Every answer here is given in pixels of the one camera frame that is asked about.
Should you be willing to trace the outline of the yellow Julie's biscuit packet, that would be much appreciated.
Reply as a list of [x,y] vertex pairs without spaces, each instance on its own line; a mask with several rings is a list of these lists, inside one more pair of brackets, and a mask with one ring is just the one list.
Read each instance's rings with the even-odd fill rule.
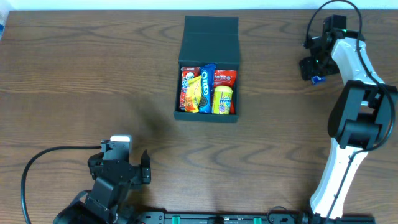
[[199,104],[202,97],[201,76],[197,76],[187,81],[185,96],[185,110],[189,113],[199,112]]

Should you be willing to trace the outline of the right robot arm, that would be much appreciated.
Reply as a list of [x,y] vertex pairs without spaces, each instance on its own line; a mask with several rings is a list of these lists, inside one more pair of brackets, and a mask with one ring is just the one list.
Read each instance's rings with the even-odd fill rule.
[[302,223],[366,223],[346,218],[343,205],[355,174],[369,152],[381,147],[395,123],[397,88],[378,77],[359,31],[332,28],[320,37],[307,36],[310,56],[300,61],[302,78],[339,73],[343,90],[329,119],[331,146],[321,181],[310,198]]

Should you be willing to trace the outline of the red candy bag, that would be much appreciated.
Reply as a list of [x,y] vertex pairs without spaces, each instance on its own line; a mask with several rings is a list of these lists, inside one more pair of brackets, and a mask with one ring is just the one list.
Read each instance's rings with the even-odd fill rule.
[[[217,86],[229,86],[233,90],[233,86],[236,81],[236,77],[237,77],[236,70],[216,70],[215,75],[214,75],[213,94],[214,94],[214,90]],[[229,114],[235,114],[233,96],[232,96],[232,103],[231,103],[231,109],[230,109]]]

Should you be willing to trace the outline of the dark green box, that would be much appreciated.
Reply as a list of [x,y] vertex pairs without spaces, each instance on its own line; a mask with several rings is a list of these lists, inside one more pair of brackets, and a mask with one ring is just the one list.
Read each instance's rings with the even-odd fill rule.
[[221,70],[239,70],[239,19],[237,17],[186,16],[178,58],[174,118],[184,121],[236,123],[239,118],[239,80],[233,90],[235,114],[187,113],[180,109],[182,67],[202,67],[214,63]]

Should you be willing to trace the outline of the yellow gum canister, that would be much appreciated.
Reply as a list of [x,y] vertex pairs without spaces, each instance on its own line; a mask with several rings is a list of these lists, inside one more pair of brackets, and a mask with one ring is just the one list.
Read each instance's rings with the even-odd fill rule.
[[217,86],[213,94],[212,113],[229,114],[233,90],[229,86]]

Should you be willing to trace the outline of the Hello Panda biscuit box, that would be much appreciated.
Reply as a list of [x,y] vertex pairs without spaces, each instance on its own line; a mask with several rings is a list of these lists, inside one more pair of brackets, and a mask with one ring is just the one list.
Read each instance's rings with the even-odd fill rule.
[[182,111],[185,111],[185,97],[188,88],[187,81],[199,76],[200,68],[199,67],[182,67],[182,82],[181,82],[181,91],[180,91],[180,104],[179,108]]

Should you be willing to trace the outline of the blue Oreo cookie pack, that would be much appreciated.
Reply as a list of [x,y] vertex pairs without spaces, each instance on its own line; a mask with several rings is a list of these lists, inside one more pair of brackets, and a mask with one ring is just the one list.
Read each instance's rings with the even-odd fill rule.
[[201,101],[199,104],[199,112],[210,114],[211,113],[211,93],[214,82],[214,74],[216,64],[208,64],[200,69],[201,75]]

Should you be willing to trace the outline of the blue Eclipse mint tin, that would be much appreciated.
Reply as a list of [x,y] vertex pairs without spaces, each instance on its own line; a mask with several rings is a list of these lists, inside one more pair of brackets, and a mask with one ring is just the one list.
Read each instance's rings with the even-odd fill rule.
[[326,82],[326,78],[325,77],[319,77],[319,76],[313,76],[310,80],[311,80],[313,85],[319,85],[321,83]]

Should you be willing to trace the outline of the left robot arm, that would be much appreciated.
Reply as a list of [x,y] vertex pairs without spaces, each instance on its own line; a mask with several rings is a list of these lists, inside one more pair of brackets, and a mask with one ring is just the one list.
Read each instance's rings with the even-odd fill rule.
[[121,207],[130,190],[151,183],[147,151],[141,163],[129,162],[129,141],[101,142],[101,151],[88,159],[95,181],[91,190],[80,192],[54,219],[54,223],[138,223],[134,207]]

